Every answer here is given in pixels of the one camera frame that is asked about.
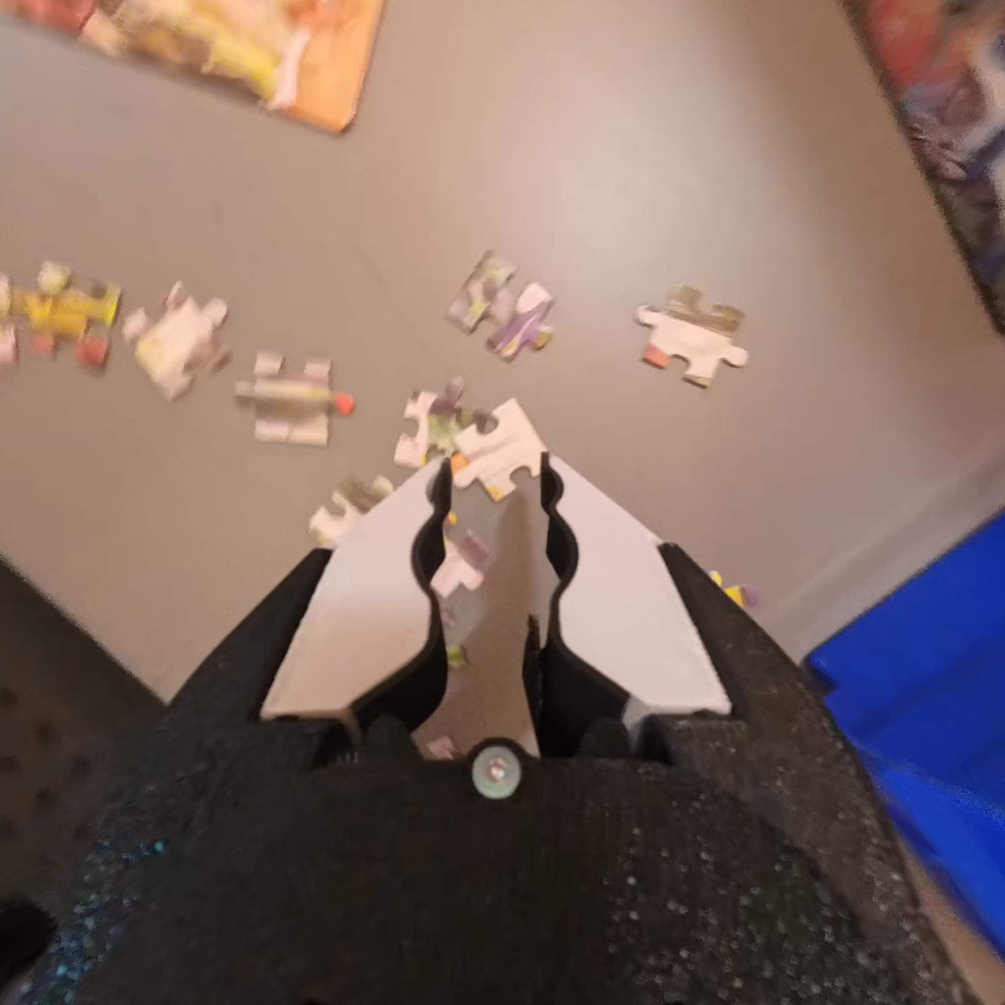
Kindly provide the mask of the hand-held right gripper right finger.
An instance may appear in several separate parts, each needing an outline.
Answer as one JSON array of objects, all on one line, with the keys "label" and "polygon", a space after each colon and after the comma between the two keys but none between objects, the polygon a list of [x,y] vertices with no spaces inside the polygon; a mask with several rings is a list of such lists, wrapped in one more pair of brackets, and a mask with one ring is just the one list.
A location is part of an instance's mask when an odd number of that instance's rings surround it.
[{"label": "hand-held right gripper right finger", "polygon": [[573,756],[600,722],[622,727],[637,747],[656,718],[730,717],[666,543],[554,454],[543,454],[540,474],[557,576],[533,672],[541,754]]}]

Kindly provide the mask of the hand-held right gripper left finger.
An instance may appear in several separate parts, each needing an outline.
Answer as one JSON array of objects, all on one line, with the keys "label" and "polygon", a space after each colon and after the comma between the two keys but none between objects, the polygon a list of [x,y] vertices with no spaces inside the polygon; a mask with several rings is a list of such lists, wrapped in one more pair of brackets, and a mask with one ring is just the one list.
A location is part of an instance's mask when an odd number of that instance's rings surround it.
[{"label": "hand-held right gripper left finger", "polygon": [[263,722],[380,719],[410,732],[442,703],[448,655],[433,578],[446,558],[449,461],[416,471],[334,547],[260,708]]}]

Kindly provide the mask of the mostly white puzzle piece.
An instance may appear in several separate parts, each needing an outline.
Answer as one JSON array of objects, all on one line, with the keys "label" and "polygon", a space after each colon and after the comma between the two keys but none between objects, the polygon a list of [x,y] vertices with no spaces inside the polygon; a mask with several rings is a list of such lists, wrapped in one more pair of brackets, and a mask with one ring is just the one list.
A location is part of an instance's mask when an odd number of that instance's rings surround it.
[{"label": "mostly white puzzle piece", "polygon": [[472,424],[456,434],[452,481],[460,489],[478,483],[492,501],[499,502],[516,490],[515,472],[540,476],[546,446],[517,399],[497,406],[490,417],[496,421],[491,431],[481,432]]}]

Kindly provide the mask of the jigsaw pieces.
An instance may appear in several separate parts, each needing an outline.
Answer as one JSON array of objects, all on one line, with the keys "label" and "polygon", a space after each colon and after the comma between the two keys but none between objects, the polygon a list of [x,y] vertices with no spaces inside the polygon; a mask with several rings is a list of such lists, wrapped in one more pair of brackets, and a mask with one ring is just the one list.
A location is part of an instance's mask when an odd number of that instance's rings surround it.
[{"label": "jigsaw pieces", "polygon": [[[30,333],[32,343],[46,354],[55,353],[60,341],[70,342],[75,345],[74,352],[85,367],[104,367],[108,336],[119,312],[119,300],[118,286],[106,284],[89,293],[73,285],[71,270],[53,262],[44,262],[35,287],[11,283],[9,277],[2,274],[2,365],[16,356],[17,337],[24,329],[24,333]],[[156,320],[139,309],[122,322],[121,333],[135,350],[138,363],[169,399],[174,400],[189,388],[192,378],[200,372],[199,366],[213,368],[218,359],[222,359],[217,336],[226,315],[227,307],[222,300],[211,299],[200,306],[194,298],[183,295],[181,284],[176,283]],[[445,422],[448,418],[453,421],[454,412],[460,414],[457,406],[462,382],[454,384],[439,396],[433,394],[423,398],[418,395],[409,401],[405,418],[414,419],[417,430],[413,436],[405,435],[400,440],[398,446],[405,453],[396,453],[396,463],[416,472],[431,463],[447,460],[452,474],[452,466],[457,465],[453,460],[456,434],[472,424],[481,432],[495,428],[496,421],[485,415],[478,421],[472,419],[467,425],[461,422],[449,434],[453,446],[444,446],[435,457],[430,454],[435,447],[431,439],[434,422]],[[269,354],[258,355],[254,378],[238,382],[234,394],[237,400],[253,409],[255,436],[268,443],[323,446],[328,442],[332,415],[349,413],[353,408],[350,398],[333,393],[329,363],[314,361],[300,376],[291,378],[283,375],[282,360],[271,358]],[[370,509],[362,509],[344,492],[336,493],[333,502],[339,512],[322,507],[311,517],[310,533],[320,544],[320,558],[326,560],[322,572],[334,547],[347,532],[397,488],[378,494],[375,506]],[[457,585],[475,588],[475,581],[482,579],[482,572],[475,564],[478,559],[468,559],[460,543],[446,537],[446,558],[432,581],[438,601],[447,599]],[[295,615],[294,633],[303,616]],[[281,662],[289,644],[281,643]],[[532,707],[532,685],[525,684],[524,688],[529,707]]]}]

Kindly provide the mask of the jigsaw puzzle frame board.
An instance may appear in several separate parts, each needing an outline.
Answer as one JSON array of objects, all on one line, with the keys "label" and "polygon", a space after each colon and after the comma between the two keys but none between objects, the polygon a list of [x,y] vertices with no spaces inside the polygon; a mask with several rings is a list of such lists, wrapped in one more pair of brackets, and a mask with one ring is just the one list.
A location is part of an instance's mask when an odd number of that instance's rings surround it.
[{"label": "jigsaw puzzle frame board", "polygon": [[330,132],[355,119],[382,1],[3,1],[107,57],[208,82]]}]

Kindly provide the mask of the blue plastic bin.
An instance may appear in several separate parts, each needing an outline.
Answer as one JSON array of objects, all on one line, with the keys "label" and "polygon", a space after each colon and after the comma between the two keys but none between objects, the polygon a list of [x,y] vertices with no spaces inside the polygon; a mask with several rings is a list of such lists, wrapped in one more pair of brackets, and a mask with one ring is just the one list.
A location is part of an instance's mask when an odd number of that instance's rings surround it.
[{"label": "blue plastic bin", "polygon": [[811,651],[914,855],[1004,949],[1004,516]]}]

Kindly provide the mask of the illustrated puzzle box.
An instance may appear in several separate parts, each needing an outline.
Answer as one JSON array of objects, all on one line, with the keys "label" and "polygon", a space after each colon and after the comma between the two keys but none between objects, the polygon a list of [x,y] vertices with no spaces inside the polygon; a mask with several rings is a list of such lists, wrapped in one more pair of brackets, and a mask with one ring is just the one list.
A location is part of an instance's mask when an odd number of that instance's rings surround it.
[{"label": "illustrated puzzle box", "polygon": [[1004,3],[840,5],[1003,333]]}]

